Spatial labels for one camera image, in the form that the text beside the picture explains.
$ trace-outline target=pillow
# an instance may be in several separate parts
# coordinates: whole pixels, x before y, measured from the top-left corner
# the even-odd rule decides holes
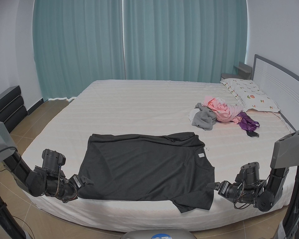
[[[258,111],[278,112],[280,109],[276,103],[270,99],[253,80],[241,80],[228,78],[220,81],[234,95],[244,112],[249,109]]]

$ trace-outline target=black shirt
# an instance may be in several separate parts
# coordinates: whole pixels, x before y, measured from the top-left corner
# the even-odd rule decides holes
[[[193,132],[168,136],[93,134],[80,167],[94,185],[80,189],[86,199],[171,200],[180,212],[209,210],[214,167],[205,144]]]

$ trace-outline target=curtain fold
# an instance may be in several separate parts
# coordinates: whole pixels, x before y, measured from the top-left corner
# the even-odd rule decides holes
[[[124,0],[127,79],[219,83],[244,62],[246,0]]]
[[[121,0],[35,0],[33,47],[44,100],[125,79]]]

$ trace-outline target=gray cloth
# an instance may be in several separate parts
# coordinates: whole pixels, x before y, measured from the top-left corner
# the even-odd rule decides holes
[[[216,123],[215,113],[208,107],[202,106],[201,103],[198,103],[195,108],[199,108],[200,111],[195,114],[192,125],[199,126],[204,130],[212,130]]]

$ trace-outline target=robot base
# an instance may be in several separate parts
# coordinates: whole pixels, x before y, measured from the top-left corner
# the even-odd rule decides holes
[[[158,229],[128,232],[120,239],[196,239],[196,237],[182,229]]]

